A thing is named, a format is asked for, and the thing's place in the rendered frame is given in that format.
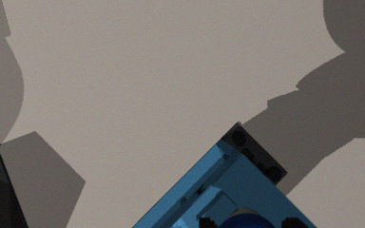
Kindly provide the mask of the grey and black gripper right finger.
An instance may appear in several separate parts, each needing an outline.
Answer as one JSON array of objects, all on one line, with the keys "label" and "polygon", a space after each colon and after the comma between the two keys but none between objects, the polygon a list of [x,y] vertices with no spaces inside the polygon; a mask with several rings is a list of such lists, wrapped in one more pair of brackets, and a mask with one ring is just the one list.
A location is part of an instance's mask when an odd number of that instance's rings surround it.
[{"label": "grey and black gripper right finger", "polygon": [[281,228],[309,228],[299,218],[286,218],[282,221]]}]

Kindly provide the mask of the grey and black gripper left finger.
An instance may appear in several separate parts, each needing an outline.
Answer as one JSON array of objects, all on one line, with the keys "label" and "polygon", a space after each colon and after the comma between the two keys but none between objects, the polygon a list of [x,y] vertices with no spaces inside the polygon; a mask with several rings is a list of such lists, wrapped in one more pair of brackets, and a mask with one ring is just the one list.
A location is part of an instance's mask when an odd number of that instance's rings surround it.
[{"label": "grey and black gripper left finger", "polygon": [[199,218],[199,228],[217,228],[215,221],[210,218]]}]

